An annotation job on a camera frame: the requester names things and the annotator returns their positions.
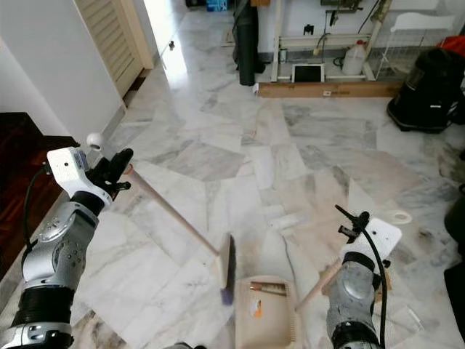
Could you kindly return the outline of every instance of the dustpan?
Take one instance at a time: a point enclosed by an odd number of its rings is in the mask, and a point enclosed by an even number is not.
[[[286,295],[249,289],[251,282],[284,284]],[[294,284],[277,276],[235,282],[236,349],[302,349],[302,323],[295,311]]]

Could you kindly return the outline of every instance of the dark wooden floor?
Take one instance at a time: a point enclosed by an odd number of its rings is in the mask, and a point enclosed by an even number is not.
[[[0,113],[0,279],[24,247],[23,205],[47,151],[76,146],[71,137],[45,137],[25,113]],[[42,174],[31,191],[29,229],[33,232],[61,192],[53,176]]]

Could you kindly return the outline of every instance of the white bottle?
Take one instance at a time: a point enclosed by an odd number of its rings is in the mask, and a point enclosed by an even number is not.
[[[362,73],[363,63],[365,62],[365,47],[362,40],[346,52],[342,73],[345,75],[360,75]]]

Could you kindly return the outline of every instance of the wooden handle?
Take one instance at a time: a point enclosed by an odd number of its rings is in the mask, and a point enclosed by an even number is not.
[[[163,198],[150,184],[148,184],[134,169],[128,173],[138,186],[143,189],[150,197],[155,200],[161,207],[165,209],[175,220],[186,228],[202,245],[204,245],[215,257],[219,256],[219,252],[195,229],[167,200]]]
[[[318,293],[321,292],[321,289],[331,281],[331,279],[337,274],[339,269],[341,269],[342,263],[341,260],[338,258],[336,262],[334,262],[331,267],[325,270],[323,275],[320,277],[320,280],[317,282],[316,285],[308,292],[307,296],[305,296],[304,300],[301,301],[299,305],[296,306],[296,312],[300,313],[305,305],[316,296]]]

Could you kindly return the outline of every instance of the vacuum cleaner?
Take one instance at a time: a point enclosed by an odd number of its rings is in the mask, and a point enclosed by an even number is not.
[[[387,113],[401,131],[440,133],[463,102],[465,58],[440,48],[423,52]]]

